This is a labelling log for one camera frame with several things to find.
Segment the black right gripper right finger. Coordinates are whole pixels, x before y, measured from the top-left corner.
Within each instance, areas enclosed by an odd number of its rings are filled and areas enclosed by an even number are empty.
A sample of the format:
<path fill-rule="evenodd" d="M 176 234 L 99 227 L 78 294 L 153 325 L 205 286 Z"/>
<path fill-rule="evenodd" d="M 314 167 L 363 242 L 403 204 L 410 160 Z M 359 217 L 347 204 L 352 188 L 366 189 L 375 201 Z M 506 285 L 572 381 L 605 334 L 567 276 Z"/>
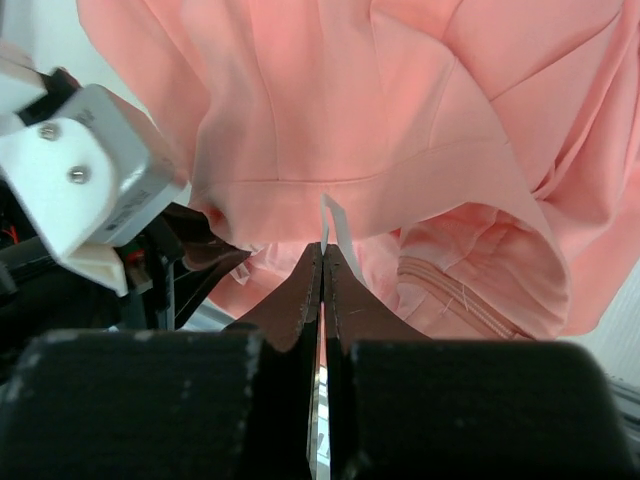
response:
<path fill-rule="evenodd" d="M 328 370 L 330 477 L 349 479 L 358 438 L 352 354 L 360 341 L 425 341 L 356 278 L 341 250 L 323 254 L 323 306 Z"/>

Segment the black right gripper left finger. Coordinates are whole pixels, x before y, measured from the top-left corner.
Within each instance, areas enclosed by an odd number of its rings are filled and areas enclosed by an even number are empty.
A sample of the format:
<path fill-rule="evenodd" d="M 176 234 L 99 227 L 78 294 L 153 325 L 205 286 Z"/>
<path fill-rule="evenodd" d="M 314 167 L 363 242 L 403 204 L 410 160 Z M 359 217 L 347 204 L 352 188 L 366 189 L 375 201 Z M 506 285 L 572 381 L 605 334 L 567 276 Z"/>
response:
<path fill-rule="evenodd" d="M 235 358 L 224 379 L 228 479 L 309 479 L 319 337 L 321 247 L 308 245 L 290 276 L 224 337 Z"/>

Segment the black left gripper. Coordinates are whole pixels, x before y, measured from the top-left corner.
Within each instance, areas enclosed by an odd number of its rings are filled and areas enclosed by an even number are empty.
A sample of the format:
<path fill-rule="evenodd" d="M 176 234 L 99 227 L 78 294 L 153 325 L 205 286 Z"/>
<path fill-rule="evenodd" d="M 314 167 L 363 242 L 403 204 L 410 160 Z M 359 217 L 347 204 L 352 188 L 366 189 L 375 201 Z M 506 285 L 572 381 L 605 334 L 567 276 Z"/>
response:
<path fill-rule="evenodd" d="M 216 236 L 201 212 L 172 203 L 117 249 L 127 292 L 58 265 L 1 185 L 1 378 L 30 341 L 52 329 L 182 328 L 213 288 L 249 257 Z"/>

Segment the pink skirt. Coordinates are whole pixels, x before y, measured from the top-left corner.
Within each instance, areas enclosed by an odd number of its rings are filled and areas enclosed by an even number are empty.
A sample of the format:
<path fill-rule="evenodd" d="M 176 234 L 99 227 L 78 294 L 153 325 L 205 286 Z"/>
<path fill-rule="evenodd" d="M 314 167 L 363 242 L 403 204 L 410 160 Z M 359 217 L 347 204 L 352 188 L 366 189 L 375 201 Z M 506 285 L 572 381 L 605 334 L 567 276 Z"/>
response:
<path fill-rule="evenodd" d="M 432 338 L 593 330 L 639 257 L 635 1 L 81 1 L 250 252 L 247 313 L 339 206 L 364 280 Z"/>

